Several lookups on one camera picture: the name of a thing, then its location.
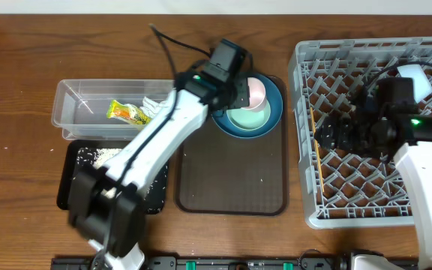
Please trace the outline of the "pink cup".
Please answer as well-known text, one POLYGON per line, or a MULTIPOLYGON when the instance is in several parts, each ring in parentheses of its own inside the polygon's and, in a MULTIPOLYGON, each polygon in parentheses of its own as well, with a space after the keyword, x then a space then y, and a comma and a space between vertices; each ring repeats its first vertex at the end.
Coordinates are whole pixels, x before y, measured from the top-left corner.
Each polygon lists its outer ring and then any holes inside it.
POLYGON ((249 90, 249 105, 242 107, 243 110, 258 113, 266 106, 266 87, 260 79, 255 77, 247 78, 249 90))

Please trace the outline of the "dark blue plate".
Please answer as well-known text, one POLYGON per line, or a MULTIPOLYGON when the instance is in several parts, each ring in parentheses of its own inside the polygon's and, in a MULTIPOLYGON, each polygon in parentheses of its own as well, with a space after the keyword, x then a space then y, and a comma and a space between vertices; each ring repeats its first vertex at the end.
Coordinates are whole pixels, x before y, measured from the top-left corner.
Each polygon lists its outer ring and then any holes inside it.
POLYGON ((211 114, 214 123, 225 133, 241 139, 253 139, 262 137, 271 132, 281 120, 284 112, 284 94, 286 91, 284 82, 276 76, 266 76, 261 73, 249 73, 249 77, 255 77, 265 86, 270 113, 268 121, 256 130, 243 130, 234 125, 228 117, 228 111, 216 111, 211 114))

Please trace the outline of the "light green bowl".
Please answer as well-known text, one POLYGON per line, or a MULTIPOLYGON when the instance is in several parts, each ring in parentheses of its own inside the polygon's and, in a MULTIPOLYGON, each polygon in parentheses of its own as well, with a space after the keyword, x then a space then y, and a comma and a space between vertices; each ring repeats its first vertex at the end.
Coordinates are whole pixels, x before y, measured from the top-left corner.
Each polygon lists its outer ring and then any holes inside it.
POLYGON ((271 115, 271 105, 265 103, 262 110, 255 112, 247 109, 230 109, 226 111, 229 121, 243 131, 255 131, 264 126, 271 115))

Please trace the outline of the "wooden chopstick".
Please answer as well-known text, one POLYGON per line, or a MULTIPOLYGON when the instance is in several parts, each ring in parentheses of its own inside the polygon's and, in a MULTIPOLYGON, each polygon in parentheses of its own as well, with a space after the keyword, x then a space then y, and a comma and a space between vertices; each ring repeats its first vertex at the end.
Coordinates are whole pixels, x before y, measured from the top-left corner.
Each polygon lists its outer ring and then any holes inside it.
POLYGON ((320 152, 319 152, 319 143, 316 139, 316 122, 314 119, 314 110, 312 107, 310 107, 310 120, 311 120, 311 127, 313 131, 313 144, 314 144, 314 150, 316 153, 316 165, 318 169, 318 175, 319 175, 319 182, 321 187, 321 194, 324 194, 325 188, 324 188, 324 179, 323 179, 323 173, 322 173, 322 167, 321 167, 321 159, 320 159, 320 152))

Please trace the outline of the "light blue bowl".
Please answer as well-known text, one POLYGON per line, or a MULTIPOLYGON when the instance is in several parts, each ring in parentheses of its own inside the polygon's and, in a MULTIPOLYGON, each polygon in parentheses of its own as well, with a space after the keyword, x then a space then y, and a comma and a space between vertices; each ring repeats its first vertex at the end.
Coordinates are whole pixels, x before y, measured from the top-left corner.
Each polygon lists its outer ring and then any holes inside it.
POLYGON ((423 101, 432 93, 432 86, 419 64, 409 64, 397 68, 401 77, 413 80, 413 92, 416 103, 423 101))

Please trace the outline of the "white napkin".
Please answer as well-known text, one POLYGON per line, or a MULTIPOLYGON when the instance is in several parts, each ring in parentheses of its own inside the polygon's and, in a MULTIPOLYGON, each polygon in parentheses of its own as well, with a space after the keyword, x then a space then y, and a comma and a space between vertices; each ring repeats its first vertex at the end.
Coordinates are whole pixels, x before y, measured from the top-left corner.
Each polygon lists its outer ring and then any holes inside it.
POLYGON ((166 103, 166 100, 157 102, 148 97, 144 97, 142 106, 139 109, 150 119, 153 119, 165 107, 166 103))

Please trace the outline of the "yellow green snack wrapper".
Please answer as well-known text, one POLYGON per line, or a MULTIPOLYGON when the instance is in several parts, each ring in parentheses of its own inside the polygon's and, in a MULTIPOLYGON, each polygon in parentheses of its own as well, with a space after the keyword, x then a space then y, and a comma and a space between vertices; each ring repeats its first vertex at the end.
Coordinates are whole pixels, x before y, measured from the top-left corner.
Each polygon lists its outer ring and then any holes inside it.
POLYGON ((130 125, 147 125, 152 119, 139 107, 130 103, 119 103, 112 100, 106 112, 108 119, 118 119, 130 125))

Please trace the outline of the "white rice pile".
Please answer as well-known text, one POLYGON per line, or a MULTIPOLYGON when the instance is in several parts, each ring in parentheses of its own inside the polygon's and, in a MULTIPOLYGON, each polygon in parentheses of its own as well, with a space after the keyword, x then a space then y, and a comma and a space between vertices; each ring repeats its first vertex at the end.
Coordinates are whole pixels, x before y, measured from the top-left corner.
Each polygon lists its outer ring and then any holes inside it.
MULTIPOLYGON (((100 167, 120 151, 120 148, 80 148, 76 154, 73 175, 75 176, 83 168, 84 164, 91 164, 94 168, 100 167)), ((157 212, 164 206, 168 171, 169 164, 166 163, 147 190, 145 201, 149 211, 157 212)))

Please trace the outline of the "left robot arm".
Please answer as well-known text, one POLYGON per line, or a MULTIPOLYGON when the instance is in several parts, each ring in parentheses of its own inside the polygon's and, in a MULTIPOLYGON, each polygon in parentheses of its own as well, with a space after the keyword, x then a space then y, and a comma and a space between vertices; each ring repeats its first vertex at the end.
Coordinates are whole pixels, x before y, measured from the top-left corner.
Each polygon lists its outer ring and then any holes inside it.
POLYGON ((68 222, 97 246, 90 269, 139 269, 145 226, 144 197, 173 152, 210 112, 249 104, 241 74, 251 54, 223 39, 207 60, 177 73, 160 112, 99 168, 86 164, 73 178, 68 222))

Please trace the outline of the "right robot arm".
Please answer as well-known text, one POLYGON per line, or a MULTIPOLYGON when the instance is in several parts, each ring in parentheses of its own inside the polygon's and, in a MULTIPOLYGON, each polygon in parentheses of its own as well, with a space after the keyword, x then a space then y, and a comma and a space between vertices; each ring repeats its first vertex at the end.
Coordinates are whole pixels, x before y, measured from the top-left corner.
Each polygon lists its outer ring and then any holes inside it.
POLYGON ((403 180, 418 238, 418 267, 432 269, 432 115, 422 115, 411 78, 376 83, 374 97, 362 92, 355 117, 328 116, 314 135, 326 149, 394 161, 403 180))

